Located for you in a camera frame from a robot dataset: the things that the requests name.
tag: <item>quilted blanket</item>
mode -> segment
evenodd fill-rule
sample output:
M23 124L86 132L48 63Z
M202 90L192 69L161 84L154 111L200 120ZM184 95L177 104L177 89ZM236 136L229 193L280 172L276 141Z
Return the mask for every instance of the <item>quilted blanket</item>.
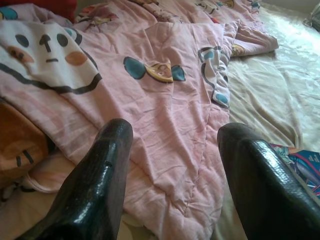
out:
M76 24L30 4L0 9L0 97L74 164L106 122L129 121L124 209L159 239L208 239L226 181L216 137L229 121L228 63L278 47L258 9L247 0L111 0ZM65 166L50 177L35 168L27 180L56 191ZM52 178L58 187L46 184Z

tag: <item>white wall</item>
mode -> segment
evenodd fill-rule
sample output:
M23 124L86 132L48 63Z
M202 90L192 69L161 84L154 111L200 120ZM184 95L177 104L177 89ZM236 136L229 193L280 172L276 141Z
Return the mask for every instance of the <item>white wall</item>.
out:
M286 9L292 9L304 13L310 13L320 0L262 0L267 4L273 4Z

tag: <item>cartoon panda face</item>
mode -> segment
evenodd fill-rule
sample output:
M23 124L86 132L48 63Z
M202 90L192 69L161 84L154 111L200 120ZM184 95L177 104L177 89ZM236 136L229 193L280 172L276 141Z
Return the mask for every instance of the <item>cartoon panda face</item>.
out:
M59 94L83 94L101 79L96 63L79 46L81 34L74 29L20 21L2 21L0 29L0 44L8 53L0 59L0 70L21 83Z

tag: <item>brown plush toy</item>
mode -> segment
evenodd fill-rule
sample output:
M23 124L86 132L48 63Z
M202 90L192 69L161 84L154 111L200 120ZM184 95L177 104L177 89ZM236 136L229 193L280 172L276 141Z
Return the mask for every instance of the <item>brown plush toy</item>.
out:
M0 189L24 176L54 148L39 128L0 98Z

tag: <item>pink blanket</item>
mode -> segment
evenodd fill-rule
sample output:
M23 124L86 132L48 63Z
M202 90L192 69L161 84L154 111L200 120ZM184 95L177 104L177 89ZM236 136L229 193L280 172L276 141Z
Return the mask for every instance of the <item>pink blanket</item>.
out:
M159 239L210 238L225 184L216 137L229 120L230 57L278 47L252 2L227 2L115 0L75 25L16 5L23 21L0 21L0 96L68 160L77 164L110 119L132 124L124 209ZM59 186L60 166L46 176L44 162L28 179L55 191L46 178Z

